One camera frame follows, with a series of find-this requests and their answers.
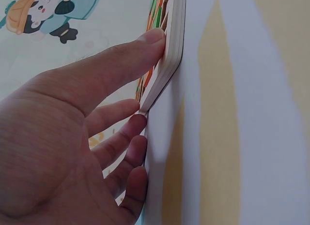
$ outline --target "skin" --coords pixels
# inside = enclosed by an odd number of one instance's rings
[[[0,224],[133,225],[141,212],[147,140],[139,104],[97,107],[164,52],[162,30],[37,75],[0,102]],[[88,138],[133,115],[90,150]],[[102,169],[127,149],[105,179]],[[115,198],[126,189],[120,206]]]

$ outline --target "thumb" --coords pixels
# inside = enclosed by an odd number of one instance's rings
[[[87,116],[115,90],[150,70],[164,49],[164,31],[154,29],[133,42],[39,74],[21,90],[68,102]]]

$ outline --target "hat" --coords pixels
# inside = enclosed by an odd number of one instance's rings
[[[16,34],[24,32],[28,11],[34,0],[18,0],[8,11],[6,27]]]

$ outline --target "cartoon panda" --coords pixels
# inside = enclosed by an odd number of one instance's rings
[[[87,19],[98,0],[19,0],[6,8],[6,17],[0,28],[6,24],[16,34],[36,33],[58,36],[61,43],[75,40],[78,31],[70,28],[70,19]]]

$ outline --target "finger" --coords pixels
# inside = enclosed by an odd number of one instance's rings
[[[112,92],[151,69],[164,48],[164,32],[154,29],[133,42],[39,74],[22,89],[67,102],[88,116]]]
[[[146,118],[143,115],[134,115],[119,132],[92,149],[102,169],[105,169],[117,160],[126,150],[132,138],[141,134],[146,126],[146,122]]]
[[[134,137],[122,162],[106,177],[105,183],[114,198],[124,192],[129,173],[134,168],[142,165],[146,148],[147,139],[144,136]]]
[[[128,118],[139,110],[139,103],[128,99],[96,108],[86,119],[89,137],[98,134],[113,124]]]
[[[126,195],[119,206],[121,213],[130,224],[138,220],[147,192],[147,173],[144,167],[137,167],[131,171],[128,177]]]

